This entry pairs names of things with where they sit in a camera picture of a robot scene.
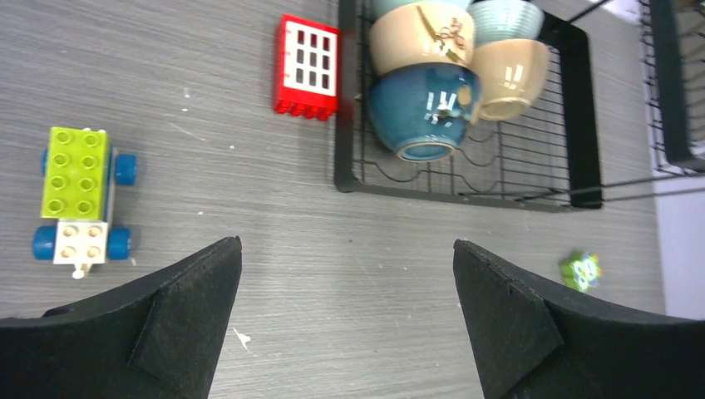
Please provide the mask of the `black wire dish rack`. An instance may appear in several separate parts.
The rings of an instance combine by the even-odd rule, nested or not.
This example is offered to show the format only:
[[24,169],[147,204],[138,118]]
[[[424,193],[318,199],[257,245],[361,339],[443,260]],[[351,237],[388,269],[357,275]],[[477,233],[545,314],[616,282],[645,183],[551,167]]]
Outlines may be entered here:
[[[639,184],[704,175],[704,5],[641,1],[644,85],[654,176]],[[365,107],[374,75],[368,54],[372,10],[342,1],[343,113],[335,133],[333,181],[344,193],[386,195],[540,212],[600,209],[606,202],[587,33],[577,17],[545,18],[553,50],[544,95],[522,119],[486,126],[453,156],[407,163],[377,145]]]

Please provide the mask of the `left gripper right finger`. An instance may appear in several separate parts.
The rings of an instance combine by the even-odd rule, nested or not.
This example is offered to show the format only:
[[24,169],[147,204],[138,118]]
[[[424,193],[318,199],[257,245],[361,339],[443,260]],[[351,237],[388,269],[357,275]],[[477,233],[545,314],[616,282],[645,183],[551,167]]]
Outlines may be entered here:
[[454,250],[485,397],[703,397],[703,321],[604,301],[470,241]]

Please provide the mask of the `light teal ribbed bowl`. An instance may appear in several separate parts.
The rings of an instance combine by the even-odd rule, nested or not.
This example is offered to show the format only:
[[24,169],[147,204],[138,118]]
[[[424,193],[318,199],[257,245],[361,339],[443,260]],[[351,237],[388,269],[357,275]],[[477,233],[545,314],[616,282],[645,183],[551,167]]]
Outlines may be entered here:
[[532,2],[522,0],[487,0],[467,8],[475,22],[475,46],[508,39],[536,39],[545,14]]

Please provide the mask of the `dark blue glazed bowl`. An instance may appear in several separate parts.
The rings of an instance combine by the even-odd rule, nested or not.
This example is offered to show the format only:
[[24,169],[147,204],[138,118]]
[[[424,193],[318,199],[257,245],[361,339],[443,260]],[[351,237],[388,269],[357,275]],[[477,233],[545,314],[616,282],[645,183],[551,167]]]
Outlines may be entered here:
[[477,123],[481,79],[449,63],[404,66],[378,78],[367,94],[367,115],[380,141],[407,162],[444,159]]

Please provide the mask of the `red white toy block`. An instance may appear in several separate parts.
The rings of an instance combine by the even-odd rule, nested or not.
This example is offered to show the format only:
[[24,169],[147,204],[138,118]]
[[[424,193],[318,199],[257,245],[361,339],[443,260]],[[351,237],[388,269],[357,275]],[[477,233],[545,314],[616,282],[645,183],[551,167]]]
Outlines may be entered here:
[[275,38],[273,110],[327,121],[338,110],[338,29],[284,14]]

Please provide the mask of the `green white toy car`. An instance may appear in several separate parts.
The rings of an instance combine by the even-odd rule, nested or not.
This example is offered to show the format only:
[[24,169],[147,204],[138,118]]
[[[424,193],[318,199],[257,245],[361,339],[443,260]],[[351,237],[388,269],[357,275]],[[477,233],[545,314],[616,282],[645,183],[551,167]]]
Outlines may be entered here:
[[53,126],[42,154],[41,217],[32,253],[71,265],[74,279],[93,266],[131,256],[131,232],[113,224],[116,187],[137,181],[137,158],[121,153],[104,130]]

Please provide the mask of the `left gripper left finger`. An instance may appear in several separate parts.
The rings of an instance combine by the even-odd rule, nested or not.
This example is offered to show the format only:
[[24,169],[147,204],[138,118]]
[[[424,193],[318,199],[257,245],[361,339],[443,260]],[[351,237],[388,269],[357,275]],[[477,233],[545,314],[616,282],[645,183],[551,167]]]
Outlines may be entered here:
[[4,398],[206,398],[242,272],[226,237],[119,287],[1,321]]

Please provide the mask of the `beige plain bowl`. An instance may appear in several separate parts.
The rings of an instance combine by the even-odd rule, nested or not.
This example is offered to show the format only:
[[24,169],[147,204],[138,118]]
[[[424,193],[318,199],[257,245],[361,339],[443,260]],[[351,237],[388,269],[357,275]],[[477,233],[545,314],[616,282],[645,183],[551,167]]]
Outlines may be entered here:
[[475,49],[470,69],[481,79],[479,116],[508,121],[524,114],[542,92],[550,49],[530,39],[506,39]]

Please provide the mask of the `beige bowl with bird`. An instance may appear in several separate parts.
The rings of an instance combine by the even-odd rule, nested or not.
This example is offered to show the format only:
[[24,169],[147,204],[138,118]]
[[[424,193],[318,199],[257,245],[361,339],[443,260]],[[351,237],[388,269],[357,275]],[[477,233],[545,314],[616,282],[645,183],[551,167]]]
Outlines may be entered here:
[[465,8],[419,1],[378,18],[368,33],[368,49],[379,76],[422,63],[466,67],[473,57],[475,34],[475,22]]

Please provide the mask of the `green owl toy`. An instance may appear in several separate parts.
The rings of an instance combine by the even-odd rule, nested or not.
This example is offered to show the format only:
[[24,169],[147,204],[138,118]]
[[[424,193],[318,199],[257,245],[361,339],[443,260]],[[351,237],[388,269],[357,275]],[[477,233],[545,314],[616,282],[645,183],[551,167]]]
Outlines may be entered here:
[[564,284],[581,293],[597,287],[603,276],[598,255],[587,251],[574,251],[559,262],[559,267]]

